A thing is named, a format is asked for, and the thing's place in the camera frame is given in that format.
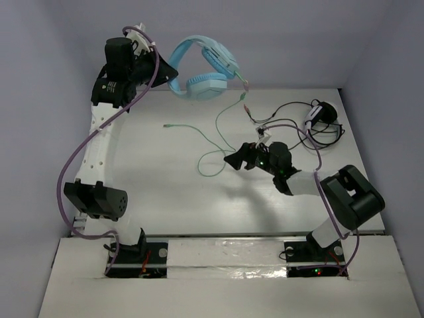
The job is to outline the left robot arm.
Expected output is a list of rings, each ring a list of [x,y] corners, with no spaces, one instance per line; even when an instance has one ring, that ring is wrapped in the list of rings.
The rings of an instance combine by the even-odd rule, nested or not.
[[[127,212],[127,192],[113,185],[115,153],[137,87],[162,85],[178,73],[143,38],[110,38],[105,58],[91,93],[91,126],[81,146],[83,161],[74,182],[65,183],[64,195],[80,213],[101,221],[116,235],[132,261],[140,261],[147,245],[139,240],[142,230]]]

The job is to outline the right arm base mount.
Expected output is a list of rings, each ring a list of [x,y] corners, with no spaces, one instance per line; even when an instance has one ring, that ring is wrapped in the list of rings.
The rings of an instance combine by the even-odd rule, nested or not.
[[[289,278],[348,277],[341,240],[320,247],[311,235],[287,241],[278,258],[286,262]]]

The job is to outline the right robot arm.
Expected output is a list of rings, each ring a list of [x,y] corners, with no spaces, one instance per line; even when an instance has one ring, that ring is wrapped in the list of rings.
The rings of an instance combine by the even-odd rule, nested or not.
[[[233,169],[259,168],[273,176],[276,189],[288,196],[319,196],[329,214],[328,219],[307,235],[308,257],[321,260],[330,245],[345,239],[385,209],[382,195],[356,166],[346,165],[335,173],[298,170],[292,154],[282,142],[270,146],[244,143],[235,153],[224,157]]]

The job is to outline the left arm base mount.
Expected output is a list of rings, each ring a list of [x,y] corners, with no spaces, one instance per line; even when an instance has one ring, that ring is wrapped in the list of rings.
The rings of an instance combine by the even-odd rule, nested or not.
[[[104,244],[109,252],[105,276],[108,278],[167,278],[167,241],[148,240],[141,230],[138,242],[134,245]]]

